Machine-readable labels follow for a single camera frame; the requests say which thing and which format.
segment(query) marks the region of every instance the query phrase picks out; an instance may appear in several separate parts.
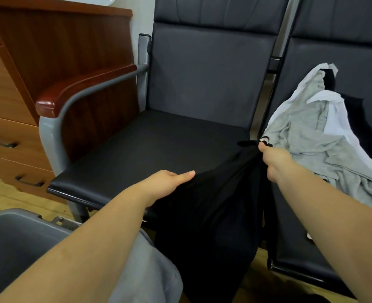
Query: laundry basket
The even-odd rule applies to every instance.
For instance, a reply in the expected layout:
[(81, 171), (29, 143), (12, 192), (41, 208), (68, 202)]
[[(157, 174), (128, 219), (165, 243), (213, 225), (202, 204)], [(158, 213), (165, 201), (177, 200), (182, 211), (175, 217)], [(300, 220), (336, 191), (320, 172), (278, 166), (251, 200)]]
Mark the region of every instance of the laundry basket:
[(0, 293), (71, 230), (22, 209), (0, 212)]

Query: chair backrest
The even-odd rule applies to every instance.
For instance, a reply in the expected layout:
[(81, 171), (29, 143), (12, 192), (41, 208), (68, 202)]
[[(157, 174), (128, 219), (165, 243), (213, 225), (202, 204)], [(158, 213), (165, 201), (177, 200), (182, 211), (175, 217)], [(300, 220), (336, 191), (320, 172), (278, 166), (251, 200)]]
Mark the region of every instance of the chair backrest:
[(316, 65), (335, 63), (336, 91), (364, 99), (372, 127), (372, 0), (301, 0), (261, 132)]
[(288, 0), (156, 0), (147, 109), (249, 129)]

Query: gray garment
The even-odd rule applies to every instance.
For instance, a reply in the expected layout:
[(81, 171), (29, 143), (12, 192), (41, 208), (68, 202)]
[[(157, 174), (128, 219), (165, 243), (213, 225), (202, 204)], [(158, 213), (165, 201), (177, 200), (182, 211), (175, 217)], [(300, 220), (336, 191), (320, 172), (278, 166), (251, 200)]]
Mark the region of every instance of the gray garment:
[(140, 229), (108, 303), (178, 303), (182, 290), (178, 269)]
[(274, 147), (287, 149), (298, 164), (372, 208), (371, 169), (344, 137), (324, 134), (328, 102), (306, 103), (325, 89), (324, 76), (319, 71), (264, 135)]

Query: chair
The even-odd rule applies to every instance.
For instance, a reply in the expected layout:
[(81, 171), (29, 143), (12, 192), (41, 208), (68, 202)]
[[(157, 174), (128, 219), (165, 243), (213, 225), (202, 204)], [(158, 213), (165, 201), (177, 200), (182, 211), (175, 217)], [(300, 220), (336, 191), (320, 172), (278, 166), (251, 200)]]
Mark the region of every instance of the chair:
[[(83, 85), (37, 101), (40, 136), (57, 177), (48, 192), (76, 220), (128, 186), (167, 169), (201, 173), (238, 151), (249, 130), (289, 0), (156, 0), (152, 41), (140, 35), (138, 65), (91, 73)], [(98, 149), (70, 163), (61, 141), (67, 109), (138, 75), (141, 113)], [(153, 227), (157, 217), (146, 211)]]
[[(337, 92), (364, 99), (365, 115), (372, 127), (372, 0), (301, 0), (262, 132), (305, 75), (325, 62), (339, 68)], [(273, 194), (274, 203), (265, 209), (269, 267), (352, 296), (307, 239), (306, 230), (276, 185)]]
[(0, 293), (71, 229), (43, 220), (22, 209), (0, 212)]

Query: padded seat cushion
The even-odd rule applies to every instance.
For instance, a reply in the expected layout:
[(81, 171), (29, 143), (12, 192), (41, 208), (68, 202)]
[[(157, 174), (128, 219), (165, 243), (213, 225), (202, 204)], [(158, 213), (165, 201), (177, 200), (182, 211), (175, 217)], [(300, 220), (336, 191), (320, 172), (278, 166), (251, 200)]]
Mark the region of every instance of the padded seat cushion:
[(249, 131), (146, 110), (95, 151), (71, 164), (48, 192), (97, 209), (118, 193), (165, 169), (211, 170), (239, 150)]

